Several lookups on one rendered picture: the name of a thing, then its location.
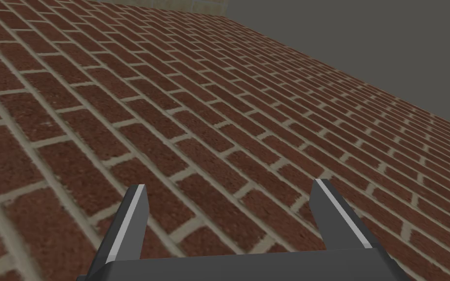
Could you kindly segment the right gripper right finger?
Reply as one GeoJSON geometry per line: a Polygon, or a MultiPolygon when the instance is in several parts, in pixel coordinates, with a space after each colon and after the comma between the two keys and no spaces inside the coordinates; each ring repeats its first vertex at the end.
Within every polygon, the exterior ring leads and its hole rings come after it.
{"type": "Polygon", "coordinates": [[[327,250],[379,247],[379,241],[329,180],[313,181],[309,207],[327,250]]]}

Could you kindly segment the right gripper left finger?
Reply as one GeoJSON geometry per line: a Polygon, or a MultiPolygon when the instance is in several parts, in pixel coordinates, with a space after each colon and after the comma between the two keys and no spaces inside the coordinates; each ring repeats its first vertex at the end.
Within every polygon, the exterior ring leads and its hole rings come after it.
{"type": "Polygon", "coordinates": [[[145,185],[129,186],[92,261],[92,269],[99,270],[111,261],[138,260],[148,215],[145,185]]]}

